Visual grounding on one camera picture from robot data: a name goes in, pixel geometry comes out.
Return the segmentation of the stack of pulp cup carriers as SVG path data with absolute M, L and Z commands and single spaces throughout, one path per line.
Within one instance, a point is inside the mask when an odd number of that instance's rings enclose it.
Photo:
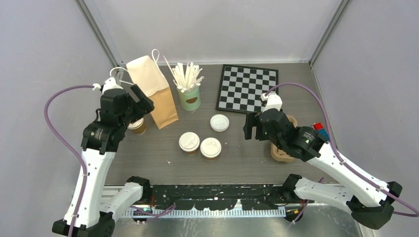
M 289 121 L 293 124 L 294 127 L 297 127 L 297 120 L 293 116 L 287 115 Z M 270 154 L 272 158 L 279 162 L 293 162 L 295 158 L 288 155 L 286 152 L 277 148 L 273 143 L 270 147 Z

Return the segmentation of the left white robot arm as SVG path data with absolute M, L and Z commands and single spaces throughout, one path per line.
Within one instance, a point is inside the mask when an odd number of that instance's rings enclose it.
M 81 169 L 65 216 L 52 225 L 55 234 L 68 237 L 110 237 L 119 218 L 135 203 L 152 197 L 148 179 L 132 176 L 110 201 L 101 203 L 110 165 L 128 126 L 153 111 L 153 102 L 137 85 L 130 91 L 118 85 L 99 85 L 102 92 L 95 120 L 83 130 L 82 151 L 76 152 Z

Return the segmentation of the stack of white lids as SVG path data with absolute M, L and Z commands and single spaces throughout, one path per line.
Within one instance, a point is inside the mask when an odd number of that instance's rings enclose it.
M 230 124 L 229 118 L 222 114 L 216 114 L 210 119 L 210 126 L 216 132 L 224 132 Z

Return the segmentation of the stack of paper cups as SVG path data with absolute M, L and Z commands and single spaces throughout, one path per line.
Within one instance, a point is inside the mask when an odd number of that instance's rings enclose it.
M 130 123 L 128 129 L 131 130 L 134 134 L 141 135 L 146 130 L 146 123 L 144 118 L 137 120 L 136 122 Z

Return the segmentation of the brown paper bag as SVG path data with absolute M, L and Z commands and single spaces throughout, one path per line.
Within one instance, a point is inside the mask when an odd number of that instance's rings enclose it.
M 159 56 L 159 51 L 153 49 L 151 56 L 126 63 L 126 70 L 132 82 L 154 103 L 151 116 L 158 129 L 162 129 L 177 121 L 178 114 L 169 83 L 157 64 Z

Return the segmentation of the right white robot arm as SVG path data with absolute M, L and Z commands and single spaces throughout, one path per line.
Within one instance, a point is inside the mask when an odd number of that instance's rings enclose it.
M 243 127 L 246 140 L 251 139 L 253 128 L 257 140 L 269 140 L 279 150 L 324 171 L 342 185 L 332 187 L 290 174 L 282 185 L 282 196 L 287 202 L 322 202 L 349 213 L 358 223 L 374 230 L 395 214 L 392 204 L 400 196 L 402 186 L 395 181 L 379 180 L 348 159 L 340 161 L 331 143 L 314 128 L 294 126 L 282 110 L 276 109 L 248 113 Z

